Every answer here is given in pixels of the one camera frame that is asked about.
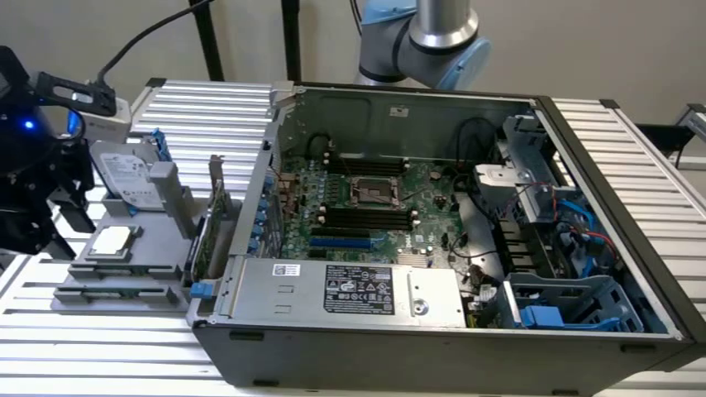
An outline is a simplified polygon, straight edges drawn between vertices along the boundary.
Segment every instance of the white wall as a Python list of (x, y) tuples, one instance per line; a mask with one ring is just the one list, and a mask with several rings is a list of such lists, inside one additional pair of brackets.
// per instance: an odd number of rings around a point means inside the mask
[[(185, 0), (2, 0), (0, 42), (33, 68), (88, 79), (122, 43), (185, 5)], [(493, 43), (473, 89), (613, 98), (640, 122), (671, 122), (684, 103), (706, 101), (703, 0), (475, 0), (473, 6)], [(301, 0), (300, 18), (302, 78), (349, 82), (359, 38), (347, 0)], [(213, 19), (225, 77), (282, 79), (278, 0), (217, 0)], [(109, 80), (132, 99), (153, 75), (206, 78), (193, 18), (146, 38)]]

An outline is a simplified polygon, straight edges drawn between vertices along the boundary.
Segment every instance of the power supply label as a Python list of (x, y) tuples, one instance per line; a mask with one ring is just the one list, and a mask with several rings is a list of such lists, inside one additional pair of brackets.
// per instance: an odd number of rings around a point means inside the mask
[(395, 314), (389, 267), (327, 265), (323, 308), (329, 313)]

